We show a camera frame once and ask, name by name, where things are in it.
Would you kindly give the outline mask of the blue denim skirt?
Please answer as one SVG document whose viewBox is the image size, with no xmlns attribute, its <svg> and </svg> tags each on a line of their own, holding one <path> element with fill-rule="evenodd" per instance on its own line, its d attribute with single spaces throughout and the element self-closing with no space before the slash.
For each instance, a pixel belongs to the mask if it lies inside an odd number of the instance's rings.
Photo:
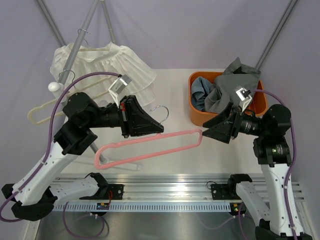
<svg viewBox="0 0 320 240">
<path fill-rule="evenodd" d="M 215 89 L 216 85 L 208 79 L 199 76 L 191 84 L 190 96 L 192 106 L 201 112 L 211 112 L 210 100 L 207 100 L 207 107 L 205 107 L 206 98 Z"/>
</svg>

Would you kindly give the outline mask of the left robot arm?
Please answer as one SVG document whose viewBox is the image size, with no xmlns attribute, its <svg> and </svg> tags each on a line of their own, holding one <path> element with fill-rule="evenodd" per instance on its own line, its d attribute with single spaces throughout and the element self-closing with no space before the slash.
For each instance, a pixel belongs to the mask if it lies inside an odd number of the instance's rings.
<svg viewBox="0 0 320 240">
<path fill-rule="evenodd" d="M 100 173 L 89 173 L 65 187 L 51 187 L 52 181 L 98 138 L 92 128 L 120 128 L 124 138 L 164 132 L 164 126 L 140 106 L 134 95 L 124 96 L 120 105 L 98 106 L 86 93 L 73 94 L 62 111 L 68 120 L 49 134 L 43 158 L 19 182 L 5 184 L 5 201 L 13 201 L 13 222 L 37 221 L 55 206 L 83 199 L 99 200 L 108 195 L 109 184 Z"/>
</svg>

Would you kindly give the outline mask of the pink hanger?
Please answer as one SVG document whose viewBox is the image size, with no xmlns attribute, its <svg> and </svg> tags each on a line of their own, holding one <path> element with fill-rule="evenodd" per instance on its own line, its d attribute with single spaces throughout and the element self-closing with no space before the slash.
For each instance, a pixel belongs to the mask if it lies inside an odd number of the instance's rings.
<svg viewBox="0 0 320 240">
<path fill-rule="evenodd" d="M 172 146 L 169 146 L 169 144 L 172 144 L 173 141 L 178 137 L 189 137 L 194 136 L 195 134 L 198 134 L 198 138 L 197 141 L 192 144 L 181 146 L 174 144 Z M 142 161 L 150 158 L 182 152 L 200 146 L 200 144 L 202 143 L 202 139 L 203 131 L 199 128 L 194 128 L 169 133 L 157 133 L 153 136 L 135 138 L 120 141 L 117 143 L 108 143 L 101 146 L 96 151 L 93 165 L 97 170 L 105 170 L 124 164 L 131 164 L 136 161 Z M 110 161 L 107 163 L 101 162 L 100 157 L 105 151 L 121 148 L 125 148 L 129 151 L 129 153 L 126 155 L 126 158 Z"/>
</svg>

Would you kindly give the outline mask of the cream plastic hanger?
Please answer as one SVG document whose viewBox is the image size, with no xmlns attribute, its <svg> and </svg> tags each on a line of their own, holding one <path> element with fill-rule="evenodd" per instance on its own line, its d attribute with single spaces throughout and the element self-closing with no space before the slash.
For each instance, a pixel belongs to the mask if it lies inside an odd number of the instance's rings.
<svg viewBox="0 0 320 240">
<path fill-rule="evenodd" d="M 51 119 L 51 117 L 49 116 L 43 120 L 35 121 L 33 118 L 34 113 L 40 111 L 41 109 L 46 108 L 47 106 L 49 106 L 51 104 L 55 104 L 55 106 L 59 106 L 60 104 L 64 104 L 68 101 L 68 98 L 70 96 L 72 96 L 73 94 L 83 92 L 84 90 L 87 90 L 95 85 L 101 84 L 102 82 L 107 80 L 107 77 L 104 77 L 94 83 L 90 83 L 82 88 L 75 87 L 76 83 L 79 83 L 81 80 L 84 80 L 88 77 L 98 76 L 98 75 L 112 76 L 112 77 L 116 77 L 116 78 L 121 76 L 119 73 L 105 72 L 105 71 L 101 72 L 100 71 L 100 72 L 88 73 L 88 74 L 85 74 L 85 75 L 75 79 L 75 77 L 76 77 L 75 73 L 72 70 L 71 70 L 71 72 L 73 73 L 74 77 L 68 86 L 65 86 L 64 84 L 59 83 L 57 81 L 53 81 L 48 85 L 48 89 L 54 95 L 55 99 L 53 99 L 49 102 L 46 102 L 40 106 L 37 106 L 28 112 L 27 118 L 32 124 L 41 125 L 47 121 L 50 121 L 50 119 Z"/>
</svg>

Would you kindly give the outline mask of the grey pleated skirt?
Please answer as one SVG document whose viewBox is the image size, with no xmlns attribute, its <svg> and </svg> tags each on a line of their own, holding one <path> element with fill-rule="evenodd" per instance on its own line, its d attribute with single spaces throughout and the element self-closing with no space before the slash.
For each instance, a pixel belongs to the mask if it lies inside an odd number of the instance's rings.
<svg viewBox="0 0 320 240">
<path fill-rule="evenodd" d="M 236 88 L 256 89 L 260 76 L 260 70 L 245 65 L 239 58 L 236 58 L 209 87 L 209 94 L 204 99 L 204 111 L 219 114 L 229 102 L 237 106 L 240 99 L 236 94 Z"/>
</svg>

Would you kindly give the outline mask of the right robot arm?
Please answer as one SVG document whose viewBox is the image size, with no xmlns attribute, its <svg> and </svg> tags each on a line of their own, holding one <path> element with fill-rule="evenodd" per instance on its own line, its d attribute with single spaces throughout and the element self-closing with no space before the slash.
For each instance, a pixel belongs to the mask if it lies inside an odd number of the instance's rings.
<svg viewBox="0 0 320 240">
<path fill-rule="evenodd" d="M 261 117 L 246 114 L 240 107 L 227 107 L 203 125 L 202 133 L 228 144 L 239 133 L 255 136 L 253 151 L 261 167 L 269 204 L 255 191 L 248 174 L 232 174 L 227 193 L 240 198 L 255 223 L 257 240 L 311 240 L 300 222 L 290 168 L 293 166 L 285 134 L 291 128 L 291 112 L 282 104 L 272 105 Z"/>
</svg>

